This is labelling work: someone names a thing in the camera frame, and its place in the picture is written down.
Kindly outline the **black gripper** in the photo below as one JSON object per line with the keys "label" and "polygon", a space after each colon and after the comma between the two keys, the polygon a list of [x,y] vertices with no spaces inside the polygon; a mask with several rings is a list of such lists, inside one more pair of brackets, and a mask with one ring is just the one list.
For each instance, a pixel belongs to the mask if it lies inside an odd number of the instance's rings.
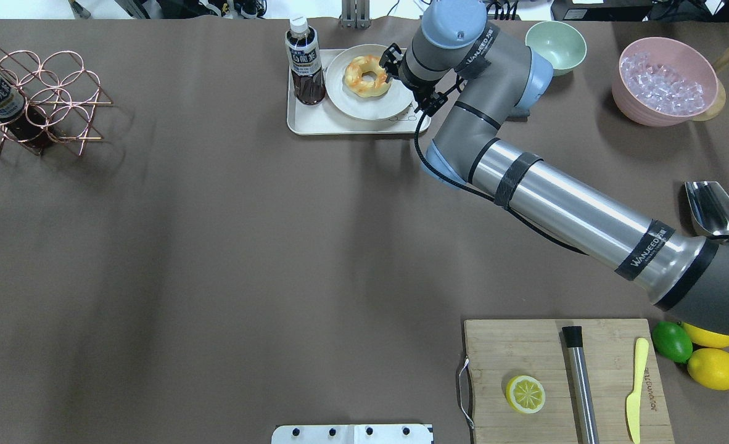
{"label": "black gripper", "polygon": [[397,77],[413,93],[416,104],[430,105],[434,101],[435,85],[440,81],[440,71],[427,67],[415,55],[402,55],[398,62]]}

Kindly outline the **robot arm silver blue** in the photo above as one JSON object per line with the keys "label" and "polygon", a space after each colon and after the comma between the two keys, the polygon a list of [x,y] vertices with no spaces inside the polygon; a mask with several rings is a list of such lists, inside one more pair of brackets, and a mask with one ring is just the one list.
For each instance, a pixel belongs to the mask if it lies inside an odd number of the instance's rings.
{"label": "robot arm silver blue", "polygon": [[729,236],[680,235],[498,138],[514,110],[539,100],[553,66],[489,22],[482,2],[431,2],[407,50],[391,45],[381,65],[424,115],[446,103],[436,84],[449,71],[466,82],[429,147],[418,150],[431,175],[607,265],[676,318],[729,335]]}

